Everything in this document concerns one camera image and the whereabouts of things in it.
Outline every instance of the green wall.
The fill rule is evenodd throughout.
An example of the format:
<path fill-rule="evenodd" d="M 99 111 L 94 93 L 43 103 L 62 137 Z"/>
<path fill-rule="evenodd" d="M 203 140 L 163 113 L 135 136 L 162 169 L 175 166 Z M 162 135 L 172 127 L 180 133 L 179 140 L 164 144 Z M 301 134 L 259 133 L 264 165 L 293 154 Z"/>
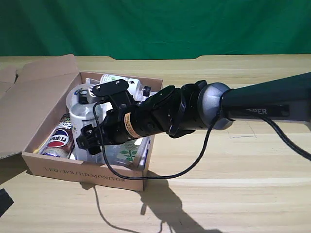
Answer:
<path fill-rule="evenodd" d="M 311 0 L 0 3 L 1 56 L 183 59 L 311 53 Z"/>

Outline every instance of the plastic bottle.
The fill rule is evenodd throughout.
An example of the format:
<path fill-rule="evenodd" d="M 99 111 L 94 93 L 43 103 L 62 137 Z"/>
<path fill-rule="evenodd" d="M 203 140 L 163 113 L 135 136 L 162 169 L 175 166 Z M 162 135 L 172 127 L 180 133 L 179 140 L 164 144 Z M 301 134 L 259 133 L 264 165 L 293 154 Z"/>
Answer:
<path fill-rule="evenodd" d="M 73 105 L 70 110 L 70 121 L 72 124 L 72 134 L 75 145 L 75 159 L 88 161 L 93 163 L 104 163 L 103 154 L 97 153 L 91 155 L 87 150 L 80 149 L 77 145 L 76 139 L 81 134 L 81 129 L 91 124 L 93 127 L 96 127 L 96 121 L 93 114 L 93 106 L 95 103 L 88 103 L 86 99 L 87 90 L 81 90 L 78 94 L 78 103 Z M 98 117 L 99 123 L 103 120 L 103 110 L 100 105 L 96 106 L 96 115 Z"/>

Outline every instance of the cardboard box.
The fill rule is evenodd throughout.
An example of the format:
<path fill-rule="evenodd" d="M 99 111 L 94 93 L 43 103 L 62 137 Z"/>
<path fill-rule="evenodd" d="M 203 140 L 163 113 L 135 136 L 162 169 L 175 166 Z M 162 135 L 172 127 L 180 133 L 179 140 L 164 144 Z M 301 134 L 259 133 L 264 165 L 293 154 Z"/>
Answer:
<path fill-rule="evenodd" d="M 25 65 L 15 83 L 15 69 L 9 67 L 1 71 L 0 155 L 3 157 L 22 152 L 29 170 L 37 176 L 144 190 L 142 180 L 121 179 L 113 175 L 106 165 L 33 154 L 57 125 L 61 116 L 68 112 L 65 103 L 68 92 L 76 85 L 84 83 L 86 78 L 99 80 L 101 76 L 101 73 L 79 72 L 72 54 Z M 152 91 L 162 88 L 162 79 L 127 77 L 140 79 L 143 85 L 150 86 Z M 122 166 L 112 167 L 126 176 L 146 175 L 153 140 L 154 137 L 143 171 Z"/>

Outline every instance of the white container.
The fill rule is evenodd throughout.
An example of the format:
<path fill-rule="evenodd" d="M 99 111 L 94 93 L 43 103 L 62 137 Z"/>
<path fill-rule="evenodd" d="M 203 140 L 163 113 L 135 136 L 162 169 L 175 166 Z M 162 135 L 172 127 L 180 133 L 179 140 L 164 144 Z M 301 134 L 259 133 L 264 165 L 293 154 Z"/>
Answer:
<path fill-rule="evenodd" d="M 81 90 L 78 95 L 78 103 L 73 105 L 70 110 L 70 121 L 72 124 L 72 134 L 75 145 L 75 159 L 88 161 L 93 163 L 104 163 L 103 154 L 100 152 L 95 155 L 91 155 L 87 150 L 80 149 L 77 145 L 76 139 L 81 134 L 81 129 L 91 124 L 96 127 L 96 121 L 93 114 L 94 103 L 88 103 L 86 99 L 87 90 Z M 96 115 L 98 117 L 99 123 L 103 121 L 103 110 L 100 105 L 96 106 Z"/>
<path fill-rule="evenodd" d="M 67 95 L 66 97 L 66 106 L 70 110 L 72 106 L 74 106 L 76 103 L 78 103 L 78 94 L 79 91 L 83 89 L 88 89 L 89 87 L 93 86 L 94 84 L 91 83 L 85 83 L 80 84 L 74 87 Z"/>

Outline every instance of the wooden table surface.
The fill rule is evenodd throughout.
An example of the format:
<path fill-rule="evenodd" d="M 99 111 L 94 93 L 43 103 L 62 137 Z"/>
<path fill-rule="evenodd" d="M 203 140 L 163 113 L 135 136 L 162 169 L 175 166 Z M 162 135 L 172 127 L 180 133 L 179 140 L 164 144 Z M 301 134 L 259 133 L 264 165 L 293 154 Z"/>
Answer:
<path fill-rule="evenodd" d="M 0 57 L 18 68 L 40 57 Z M 237 88 L 311 71 L 311 55 L 202 56 L 195 60 L 116 61 L 77 57 L 80 70 L 164 79 L 181 86 L 205 79 Z M 279 124 L 311 151 L 305 125 Z M 204 131 L 155 137 L 150 170 L 183 170 L 198 155 Z M 1 233 L 311 233 L 311 163 L 263 122 L 213 131 L 207 151 L 186 175 L 149 181 L 145 192 L 36 177 L 19 157 L 0 161 L 0 188 L 15 203 Z"/>

